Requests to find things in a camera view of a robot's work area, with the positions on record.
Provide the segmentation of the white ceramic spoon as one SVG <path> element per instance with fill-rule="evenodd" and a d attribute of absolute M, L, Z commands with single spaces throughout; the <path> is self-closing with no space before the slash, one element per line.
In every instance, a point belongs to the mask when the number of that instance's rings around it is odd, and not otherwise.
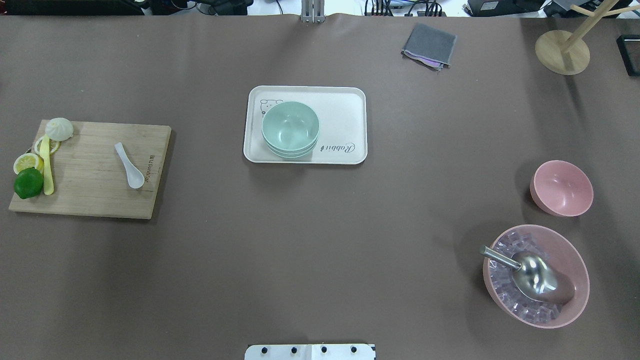
<path fill-rule="evenodd" d="M 114 148 L 124 166 L 126 173 L 126 182 L 128 186 L 131 189 L 141 188 L 146 182 L 146 178 L 144 177 L 142 172 L 138 170 L 137 167 L 135 167 L 131 162 L 121 142 L 114 144 Z"/>

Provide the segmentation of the small pink bowl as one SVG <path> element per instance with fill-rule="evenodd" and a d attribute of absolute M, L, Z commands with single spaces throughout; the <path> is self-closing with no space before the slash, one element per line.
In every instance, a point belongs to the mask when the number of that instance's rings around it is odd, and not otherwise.
<path fill-rule="evenodd" d="M 558 217 L 585 214 L 594 201 L 588 176 L 571 162 L 562 160 L 541 164 L 530 180 L 529 191 L 540 209 Z"/>

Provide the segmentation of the large pink ice bowl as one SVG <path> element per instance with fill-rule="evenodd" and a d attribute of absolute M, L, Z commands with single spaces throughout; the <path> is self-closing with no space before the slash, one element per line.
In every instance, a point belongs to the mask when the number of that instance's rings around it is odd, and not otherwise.
<path fill-rule="evenodd" d="M 484 259 L 482 275 L 487 291 L 510 317 L 536 328 L 556 329 L 582 315 L 590 296 L 590 278 L 578 250 L 560 233 L 541 225 L 517 225 L 504 231 L 490 248 L 505 256 L 520 251 L 537 253 L 574 285 L 574 297 L 564 305 L 534 301 L 515 286 L 509 267 Z"/>

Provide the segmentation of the stacked green bowls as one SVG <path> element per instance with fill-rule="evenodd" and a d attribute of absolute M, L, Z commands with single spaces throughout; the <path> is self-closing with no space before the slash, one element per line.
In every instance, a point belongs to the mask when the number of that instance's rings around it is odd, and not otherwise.
<path fill-rule="evenodd" d="M 274 105 L 262 119 L 262 137 L 268 148 L 282 158 L 299 158 L 316 146 L 320 119 L 308 105 L 287 101 Z"/>

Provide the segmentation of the cream serving tray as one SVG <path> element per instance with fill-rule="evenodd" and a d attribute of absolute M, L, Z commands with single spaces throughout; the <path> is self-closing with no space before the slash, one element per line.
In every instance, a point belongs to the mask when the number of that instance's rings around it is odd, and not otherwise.
<path fill-rule="evenodd" d="M 286 101 L 309 106 L 320 120 L 316 146 L 297 158 L 283 158 L 273 153 L 261 131 L 265 113 Z M 360 164 L 368 155 L 365 93 L 353 87 L 259 85 L 247 98 L 243 154 L 254 163 Z"/>

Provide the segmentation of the grey folded cloth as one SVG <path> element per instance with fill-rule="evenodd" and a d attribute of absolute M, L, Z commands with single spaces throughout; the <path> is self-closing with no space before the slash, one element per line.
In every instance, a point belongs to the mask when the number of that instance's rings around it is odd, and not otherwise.
<path fill-rule="evenodd" d="M 457 35 L 444 30 L 417 23 L 401 53 L 409 59 L 440 71 L 445 66 L 450 66 L 457 38 Z"/>

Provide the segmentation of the wooden cutting board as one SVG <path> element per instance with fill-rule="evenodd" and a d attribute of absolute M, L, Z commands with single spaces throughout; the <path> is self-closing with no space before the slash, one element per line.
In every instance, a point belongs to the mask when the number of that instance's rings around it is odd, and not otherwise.
<path fill-rule="evenodd" d="M 51 156 L 53 194 L 20 199 L 9 209 L 36 214 L 84 215 L 149 220 L 170 142 L 167 125 L 73 121 L 73 136 Z M 145 177 L 138 189 L 128 185 L 115 144 Z"/>

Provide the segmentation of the metal ice scoop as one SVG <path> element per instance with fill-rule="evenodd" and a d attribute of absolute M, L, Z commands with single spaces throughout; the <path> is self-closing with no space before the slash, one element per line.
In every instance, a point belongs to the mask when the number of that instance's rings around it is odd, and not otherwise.
<path fill-rule="evenodd" d="M 507 256 L 487 246 L 480 249 L 480 254 L 509 268 L 515 286 L 529 299 L 552 304 L 566 303 L 562 297 L 559 276 L 541 255 L 532 251 L 518 251 Z"/>

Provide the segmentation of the white steamed bun toy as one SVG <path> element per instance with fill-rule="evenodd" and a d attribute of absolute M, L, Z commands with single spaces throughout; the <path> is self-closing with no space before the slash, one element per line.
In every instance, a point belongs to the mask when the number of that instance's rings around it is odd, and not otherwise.
<path fill-rule="evenodd" d="M 73 137 L 74 126 L 67 118 L 55 117 L 46 123 L 45 134 L 53 141 L 66 141 Z"/>

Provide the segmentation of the lemon slice near bun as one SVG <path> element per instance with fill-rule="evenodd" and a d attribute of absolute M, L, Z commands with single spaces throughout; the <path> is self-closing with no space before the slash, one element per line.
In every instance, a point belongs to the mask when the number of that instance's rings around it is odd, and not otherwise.
<path fill-rule="evenodd" d="M 41 154 L 41 143 L 44 136 L 39 137 L 34 144 L 32 144 L 31 151 L 37 155 Z M 60 148 L 60 142 L 54 139 L 49 139 L 49 153 L 54 154 Z"/>

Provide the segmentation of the wooden mug tree stand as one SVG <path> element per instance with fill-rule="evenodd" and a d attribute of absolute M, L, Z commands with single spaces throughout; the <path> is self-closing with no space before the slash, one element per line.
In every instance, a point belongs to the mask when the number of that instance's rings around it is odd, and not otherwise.
<path fill-rule="evenodd" d="M 613 10 L 617 0 L 604 0 L 596 10 L 590 11 L 572 4 L 570 9 L 587 16 L 575 32 L 567 30 L 549 30 L 535 42 L 537 59 L 554 73 L 565 76 L 577 75 L 584 71 L 590 62 L 590 50 L 582 40 L 602 18 L 617 15 L 640 6 L 628 6 Z"/>

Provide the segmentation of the green lime toy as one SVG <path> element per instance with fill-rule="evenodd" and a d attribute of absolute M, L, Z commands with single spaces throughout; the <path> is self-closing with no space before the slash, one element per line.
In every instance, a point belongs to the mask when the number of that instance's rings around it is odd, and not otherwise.
<path fill-rule="evenodd" d="M 34 167 L 23 169 L 16 176 L 13 184 L 14 193 L 20 199 L 38 196 L 44 186 L 44 176 Z"/>

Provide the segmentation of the lemon slice near lime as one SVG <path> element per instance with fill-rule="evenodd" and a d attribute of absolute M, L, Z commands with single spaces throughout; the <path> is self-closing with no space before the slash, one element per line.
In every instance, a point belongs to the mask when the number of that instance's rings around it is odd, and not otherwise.
<path fill-rule="evenodd" d="M 35 168 L 40 173 L 44 171 L 44 160 L 37 153 L 23 153 L 13 163 L 13 171 L 19 174 L 21 171 Z"/>

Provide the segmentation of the dark wooden tray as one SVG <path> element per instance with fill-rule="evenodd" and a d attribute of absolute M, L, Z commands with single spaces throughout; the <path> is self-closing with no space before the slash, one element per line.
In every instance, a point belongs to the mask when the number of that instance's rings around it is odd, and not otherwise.
<path fill-rule="evenodd" d="M 640 35 L 622 34 L 615 40 L 629 76 L 640 76 Z"/>

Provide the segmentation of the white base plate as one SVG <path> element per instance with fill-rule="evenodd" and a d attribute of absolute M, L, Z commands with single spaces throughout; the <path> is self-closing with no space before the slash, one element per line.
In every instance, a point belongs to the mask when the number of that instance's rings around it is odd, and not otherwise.
<path fill-rule="evenodd" d="M 254 344 L 245 360 L 375 360 L 374 345 L 366 343 Z"/>

